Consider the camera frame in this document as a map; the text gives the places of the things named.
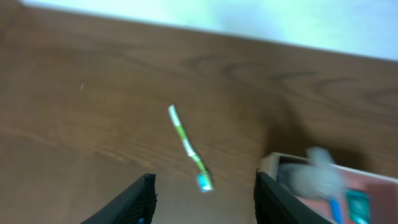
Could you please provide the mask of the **Colgate toothpaste tube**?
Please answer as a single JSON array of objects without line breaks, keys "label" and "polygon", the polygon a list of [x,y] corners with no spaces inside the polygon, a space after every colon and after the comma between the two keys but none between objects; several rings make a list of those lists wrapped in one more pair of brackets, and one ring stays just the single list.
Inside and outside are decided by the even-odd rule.
[{"label": "Colgate toothpaste tube", "polygon": [[350,222],[353,224],[370,224],[371,212],[368,194],[360,190],[348,189],[345,195]]}]

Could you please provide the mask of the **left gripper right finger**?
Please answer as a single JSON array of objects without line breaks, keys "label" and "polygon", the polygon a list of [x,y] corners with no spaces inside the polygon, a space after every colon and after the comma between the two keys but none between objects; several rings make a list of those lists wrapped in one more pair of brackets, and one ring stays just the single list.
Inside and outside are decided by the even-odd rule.
[{"label": "left gripper right finger", "polygon": [[257,224],[330,224],[265,172],[256,172],[254,208]]}]

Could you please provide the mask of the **clear pump soap bottle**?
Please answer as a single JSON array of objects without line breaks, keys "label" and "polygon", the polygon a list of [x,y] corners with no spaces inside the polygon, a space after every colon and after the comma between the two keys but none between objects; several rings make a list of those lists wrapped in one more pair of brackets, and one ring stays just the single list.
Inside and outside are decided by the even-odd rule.
[{"label": "clear pump soap bottle", "polygon": [[329,151],[322,147],[311,147],[307,149],[310,162],[308,171],[313,175],[335,174],[334,160]]}]

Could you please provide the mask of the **blue disposable razor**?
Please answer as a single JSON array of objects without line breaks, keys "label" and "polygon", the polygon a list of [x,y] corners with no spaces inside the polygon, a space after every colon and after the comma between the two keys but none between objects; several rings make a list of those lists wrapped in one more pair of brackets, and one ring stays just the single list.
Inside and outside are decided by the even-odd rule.
[{"label": "blue disposable razor", "polygon": [[339,200],[336,197],[329,197],[328,198],[330,210],[334,221],[337,224],[343,224],[343,215],[341,212],[341,205]]}]

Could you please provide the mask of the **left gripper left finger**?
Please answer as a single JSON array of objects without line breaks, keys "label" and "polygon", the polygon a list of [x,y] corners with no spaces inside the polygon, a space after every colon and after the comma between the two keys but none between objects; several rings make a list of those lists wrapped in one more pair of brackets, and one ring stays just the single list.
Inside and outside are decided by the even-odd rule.
[{"label": "left gripper left finger", "polygon": [[144,174],[81,224],[151,224],[157,194],[155,174]]}]

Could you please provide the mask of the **green white toothbrush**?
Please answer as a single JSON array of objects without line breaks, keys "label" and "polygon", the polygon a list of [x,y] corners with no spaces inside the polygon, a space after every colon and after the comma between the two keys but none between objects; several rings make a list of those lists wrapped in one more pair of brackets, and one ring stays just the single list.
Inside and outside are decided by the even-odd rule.
[{"label": "green white toothbrush", "polygon": [[198,183],[199,189],[202,192],[210,192],[210,191],[214,190],[215,187],[214,187],[211,175],[210,175],[208,169],[206,168],[205,163],[203,162],[203,160],[201,159],[199,154],[196,152],[196,150],[194,150],[193,146],[191,145],[191,143],[188,139],[187,133],[185,131],[185,128],[183,127],[183,124],[180,121],[180,118],[178,116],[175,105],[170,105],[168,107],[168,112],[169,112],[170,119],[174,125],[174,128],[176,129],[176,131],[181,139],[183,148],[184,148],[185,152],[187,153],[187,156],[189,158],[191,158],[198,167],[199,174],[197,175],[197,183]]}]

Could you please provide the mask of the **white lotion tube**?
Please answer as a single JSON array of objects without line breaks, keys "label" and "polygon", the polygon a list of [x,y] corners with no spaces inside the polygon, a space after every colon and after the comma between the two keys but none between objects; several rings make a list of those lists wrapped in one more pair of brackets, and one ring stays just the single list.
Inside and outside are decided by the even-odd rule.
[{"label": "white lotion tube", "polygon": [[294,195],[310,200],[339,197],[345,187],[343,176],[333,164],[282,164],[277,182]]}]

